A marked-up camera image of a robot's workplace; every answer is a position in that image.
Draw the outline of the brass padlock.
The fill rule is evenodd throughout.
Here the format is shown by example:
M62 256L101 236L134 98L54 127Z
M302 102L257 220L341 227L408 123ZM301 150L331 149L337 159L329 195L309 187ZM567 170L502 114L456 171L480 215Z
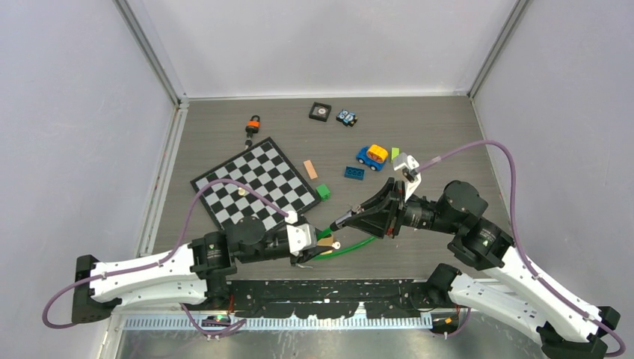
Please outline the brass padlock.
M341 243L335 240L333 236L327 236L323 239L319 239L316 245L303 249L298 257L291 256L290 264L293 267L300 269L312 269L310 265L311 260L322 258L325 254L333 254L341 248Z

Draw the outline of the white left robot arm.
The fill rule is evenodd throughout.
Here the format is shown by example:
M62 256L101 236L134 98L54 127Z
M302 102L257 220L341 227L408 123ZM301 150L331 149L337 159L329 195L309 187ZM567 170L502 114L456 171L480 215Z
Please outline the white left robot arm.
M92 255L76 261L71 322L98 322L115 309L155 304L204 304L213 310L227 306L232 293L227 278L238 264L289 259L302 266L339 246L318 244L318 231L304 218L268 231L262 221L243 218L224 230L207 233L168 253L105 263Z

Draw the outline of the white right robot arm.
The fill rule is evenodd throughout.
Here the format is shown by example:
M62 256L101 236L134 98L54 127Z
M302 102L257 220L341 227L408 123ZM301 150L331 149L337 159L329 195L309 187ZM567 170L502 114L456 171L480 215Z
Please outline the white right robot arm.
M620 313L590 304L556 283L515 238L485 218L486 209L487 202L468 182L451 181L439 199L428 200L389 178L377 194L330 228L351 227L377 238L397 236L403 227L449 234L447 247L460 262L497 279L511 293L441 263L425 283L433 305L451 302L491 316L535 341L549 358L608 358L603 338L615 332Z

